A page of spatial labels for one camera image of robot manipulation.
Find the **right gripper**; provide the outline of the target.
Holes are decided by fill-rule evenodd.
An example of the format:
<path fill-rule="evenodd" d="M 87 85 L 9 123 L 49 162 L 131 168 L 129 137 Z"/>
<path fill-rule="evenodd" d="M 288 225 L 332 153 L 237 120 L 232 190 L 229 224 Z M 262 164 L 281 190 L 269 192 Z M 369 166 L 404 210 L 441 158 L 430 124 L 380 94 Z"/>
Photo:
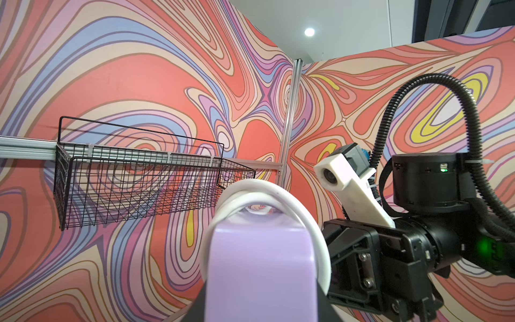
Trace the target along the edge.
<path fill-rule="evenodd" d="M 333 219 L 322 233 L 331 260 L 330 303 L 391 321 L 434 321 L 443 298 L 429 275 L 447 278 L 461 257 L 458 235 L 437 220 L 398 219 L 395 228 Z"/>

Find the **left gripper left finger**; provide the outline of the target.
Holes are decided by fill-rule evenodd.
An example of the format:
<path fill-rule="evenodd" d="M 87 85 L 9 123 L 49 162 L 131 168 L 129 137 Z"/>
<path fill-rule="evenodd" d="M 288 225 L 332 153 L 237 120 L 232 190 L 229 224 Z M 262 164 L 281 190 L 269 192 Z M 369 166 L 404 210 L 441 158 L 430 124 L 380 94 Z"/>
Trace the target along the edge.
<path fill-rule="evenodd" d="M 204 283 L 197 298 L 187 312 L 181 317 L 181 322 L 204 322 L 207 297 L 207 283 Z"/>

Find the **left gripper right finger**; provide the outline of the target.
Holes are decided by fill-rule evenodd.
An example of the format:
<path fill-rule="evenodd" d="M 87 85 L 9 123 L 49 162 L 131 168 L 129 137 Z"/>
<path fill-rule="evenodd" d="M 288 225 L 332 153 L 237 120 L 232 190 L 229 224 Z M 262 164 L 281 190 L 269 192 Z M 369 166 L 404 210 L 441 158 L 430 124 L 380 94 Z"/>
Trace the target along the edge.
<path fill-rule="evenodd" d="M 319 283 L 317 286 L 317 322 L 344 322 L 343 318 L 335 311 Z"/>

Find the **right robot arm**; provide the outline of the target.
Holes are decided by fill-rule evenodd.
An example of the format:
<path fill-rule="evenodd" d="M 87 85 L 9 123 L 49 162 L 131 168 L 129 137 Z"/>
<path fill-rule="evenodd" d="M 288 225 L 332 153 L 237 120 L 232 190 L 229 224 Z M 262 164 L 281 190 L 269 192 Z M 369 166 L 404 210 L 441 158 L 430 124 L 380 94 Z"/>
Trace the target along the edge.
<path fill-rule="evenodd" d="M 448 88 L 465 118 L 465 153 L 397 154 L 378 169 L 402 100 L 421 85 Z M 343 219 L 324 222 L 330 276 L 317 292 L 320 321 L 340 305 L 392 321 L 434 321 L 444 300 L 430 274 L 448 278 L 464 259 L 497 276 L 514 276 L 514 214 L 485 172 L 476 101 L 455 77 L 432 73 L 405 83 L 390 99 L 370 153 L 335 150 L 314 169 L 334 193 Z"/>

